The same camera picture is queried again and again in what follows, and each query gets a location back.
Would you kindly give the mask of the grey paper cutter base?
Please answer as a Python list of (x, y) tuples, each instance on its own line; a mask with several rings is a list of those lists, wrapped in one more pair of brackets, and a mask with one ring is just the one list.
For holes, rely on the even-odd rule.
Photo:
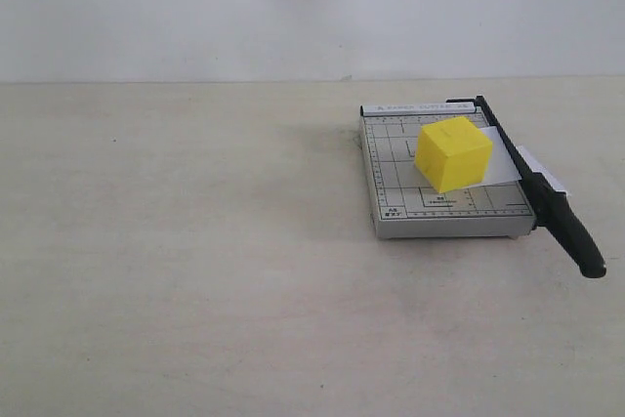
[(519, 181), (437, 193), (415, 167), (421, 127), (455, 116), (492, 126), (473, 99), (361, 107), (360, 143), (378, 237), (518, 237), (535, 228)]

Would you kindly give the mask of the yellow cube block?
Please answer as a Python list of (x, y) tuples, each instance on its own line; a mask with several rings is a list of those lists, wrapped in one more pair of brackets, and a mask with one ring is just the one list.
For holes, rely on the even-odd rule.
[(423, 125), (417, 137), (415, 167), (437, 193), (482, 182), (493, 141), (467, 117)]

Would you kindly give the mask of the black cutter blade arm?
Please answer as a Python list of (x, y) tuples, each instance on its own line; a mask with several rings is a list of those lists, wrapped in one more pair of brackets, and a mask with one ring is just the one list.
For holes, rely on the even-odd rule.
[(546, 177), (533, 171), (495, 117), (483, 96), (476, 96), (478, 105), (492, 124), (520, 173), (521, 188), (536, 215), (536, 225), (544, 227), (587, 278), (602, 278), (606, 264), (595, 240), (576, 217), (566, 195), (555, 190)]

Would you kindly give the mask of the white paper sheet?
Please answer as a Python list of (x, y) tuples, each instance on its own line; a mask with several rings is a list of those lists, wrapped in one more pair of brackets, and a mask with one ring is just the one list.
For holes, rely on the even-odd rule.
[(562, 192), (566, 196), (569, 196), (569, 191), (564, 187), (564, 185), (542, 163), (540, 163), (527, 148), (524, 146), (517, 146), (517, 151), (520, 153), (521, 157), (532, 172), (541, 174), (554, 191)]
[(493, 143), (492, 152), (488, 160), (482, 180), (472, 185), (472, 188), (495, 186), (518, 181), (521, 178), (510, 153), (506, 149), (501, 136), (495, 126), (480, 128)]

